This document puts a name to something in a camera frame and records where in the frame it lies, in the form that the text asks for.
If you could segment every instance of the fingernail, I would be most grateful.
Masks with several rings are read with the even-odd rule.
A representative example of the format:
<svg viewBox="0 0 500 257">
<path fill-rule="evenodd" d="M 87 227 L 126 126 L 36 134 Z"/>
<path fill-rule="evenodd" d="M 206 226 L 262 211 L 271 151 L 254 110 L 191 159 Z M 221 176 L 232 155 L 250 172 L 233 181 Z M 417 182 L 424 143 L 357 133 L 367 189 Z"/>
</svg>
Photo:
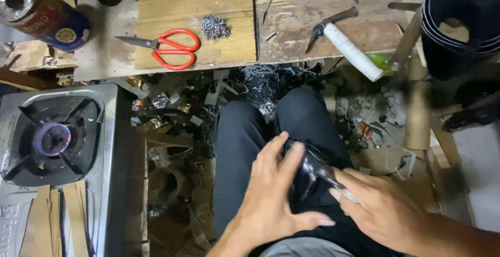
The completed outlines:
<svg viewBox="0 0 500 257">
<path fill-rule="evenodd" d="M 337 224 L 337 222 L 335 222 L 331 219 L 320 218 L 318 220 L 318 224 L 320 226 L 330 227 L 330 226 L 335 226 L 335 224 Z"/>
<path fill-rule="evenodd" d="M 293 143 L 293 146 L 291 146 L 291 149 L 302 151 L 304 149 L 304 145 L 301 142 L 295 142 Z"/>
<path fill-rule="evenodd" d="M 339 191 L 331 187 L 329 192 L 338 202 L 341 200 L 342 194 Z"/>
</svg>

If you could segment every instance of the blue can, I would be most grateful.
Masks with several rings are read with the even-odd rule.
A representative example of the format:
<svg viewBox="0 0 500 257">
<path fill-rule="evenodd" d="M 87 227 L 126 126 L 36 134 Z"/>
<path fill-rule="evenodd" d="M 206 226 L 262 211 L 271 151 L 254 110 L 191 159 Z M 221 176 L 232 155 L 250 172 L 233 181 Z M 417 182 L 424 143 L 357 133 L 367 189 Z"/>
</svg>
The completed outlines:
<svg viewBox="0 0 500 257">
<path fill-rule="evenodd" d="M 82 47 L 91 29 L 63 0 L 0 0 L 0 22 L 66 52 Z"/>
</svg>

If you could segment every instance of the stove burner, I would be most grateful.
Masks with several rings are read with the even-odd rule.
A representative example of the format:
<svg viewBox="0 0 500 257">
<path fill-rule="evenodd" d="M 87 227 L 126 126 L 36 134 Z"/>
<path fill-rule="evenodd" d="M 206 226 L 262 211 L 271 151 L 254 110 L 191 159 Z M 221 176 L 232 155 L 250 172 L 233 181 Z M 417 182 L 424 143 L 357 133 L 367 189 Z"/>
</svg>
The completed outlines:
<svg viewBox="0 0 500 257">
<path fill-rule="evenodd" d="M 80 179 L 96 158 L 100 109 L 84 96 L 35 100 L 18 107 L 10 169 L 0 172 L 18 186 L 60 185 Z"/>
<path fill-rule="evenodd" d="M 45 156 L 56 156 L 64 152 L 71 141 L 71 132 L 61 123 L 44 124 L 33 138 L 33 147 Z"/>
</svg>

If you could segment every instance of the red scissor handle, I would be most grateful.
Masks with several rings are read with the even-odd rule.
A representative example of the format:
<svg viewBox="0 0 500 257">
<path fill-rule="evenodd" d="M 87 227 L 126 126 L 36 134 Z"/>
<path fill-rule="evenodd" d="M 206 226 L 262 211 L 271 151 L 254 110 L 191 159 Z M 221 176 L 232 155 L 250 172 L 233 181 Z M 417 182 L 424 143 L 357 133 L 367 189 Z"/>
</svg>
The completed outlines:
<svg viewBox="0 0 500 257">
<path fill-rule="evenodd" d="M 192 46 L 192 47 L 187 47 L 187 46 L 175 43 L 175 42 L 173 42 L 171 40 L 165 39 L 166 37 L 169 37 L 172 34 L 176 34 L 176 33 L 189 34 L 195 40 L 195 45 Z M 168 44 L 168 45 L 173 46 L 173 47 L 175 47 L 177 49 L 191 51 L 191 52 L 195 52 L 196 50 L 198 50 L 199 49 L 199 45 L 200 45 L 199 37 L 194 32 L 192 32 L 191 30 L 188 30 L 188 29 L 185 29 L 185 28 L 175 28 L 175 29 L 171 29 L 169 31 L 166 31 L 166 32 L 160 34 L 158 36 L 158 42 L 159 43 Z"/>
<path fill-rule="evenodd" d="M 187 46 L 175 43 L 175 42 L 173 42 L 171 40 L 165 39 L 166 37 L 169 37 L 172 34 L 176 34 L 176 33 L 185 33 L 185 34 L 190 35 L 195 40 L 195 45 L 192 46 L 192 47 L 187 47 Z M 195 63 L 196 56 L 193 54 L 193 52 L 195 52 L 196 50 L 199 49 L 200 41 L 199 41 L 199 37 L 194 32 L 192 32 L 191 30 L 188 30 L 188 29 L 185 29 L 185 28 L 171 29 L 169 31 L 166 31 L 166 32 L 160 34 L 158 36 L 158 42 L 159 43 L 165 43 L 165 44 L 173 46 L 173 47 L 175 47 L 177 49 L 180 49 L 180 50 L 172 50 L 172 49 L 163 50 L 163 49 L 157 49 L 156 52 L 151 52 L 151 56 L 153 56 L 156 59 L 156 61 L 158 61 L 162 66 L 164 66 L 164 67 L 166 67 L 168 69 L 171 69 L 171 70 L 183 70 L 183 69 L 187 69 L 188 67 L 190 67 L 192 64 Z M 171 64 L 166 63 L 159 56 L 159 54 L 166 54 L 166 55 L 174 55 L 174 54 L 189 55 L 189 56 L 191 56 L 191 59 L 190 59 L 189 62 L 185 63 L 184 65 L 171 65 Z"/>
<path fill-rule="evenodd" d="M 166 54 L 166 55 L 189 55 L 191 56 L 191 59 L 189 62 L 185 63 L 184 65 L 171 65 L 167 64 L 163 59 L 158 55 L 158 54 Z M 167 49 L 167 50 L 157 50 L 156 52 L 151 52 L 151 56 L 153 56 L 156 61 L 158 61 L 162 66 L 166 67 L 167 69 L 171 70 L 183 70 L 187 69 L 190 67 L 192 64 L 195 63 L 195 55 L 191 51 L 186 51 L 186 50 L 172 50 L 172 49 Z"/>
</svg>

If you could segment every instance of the cardboard tube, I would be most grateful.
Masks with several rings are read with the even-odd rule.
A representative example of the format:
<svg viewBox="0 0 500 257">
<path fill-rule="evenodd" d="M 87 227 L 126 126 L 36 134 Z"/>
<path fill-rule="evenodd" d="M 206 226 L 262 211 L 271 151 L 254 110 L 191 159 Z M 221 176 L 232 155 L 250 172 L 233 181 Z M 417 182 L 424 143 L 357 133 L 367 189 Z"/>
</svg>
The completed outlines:
<svg viewBox="0 0 500 257">
<path fill-rule="evenodd" d="M 323 32 L 342 55 L 369 80 L 374 82 L 382 77 L 382 70 L 373 64 L 334 24 L 328 23 Z"/>
<path fill-rule="evenodd" d="M 408 62 L 408 76 L 423 78 L 427 68 L 422 66 L 417 56 Z M 404 126 L 403 147 L 407 149 L 430 149 L 430 103 L 428 100 L 428 82 L 415 82 L 409 90 L 406 103 L 406 124 Z"/>
</svg>

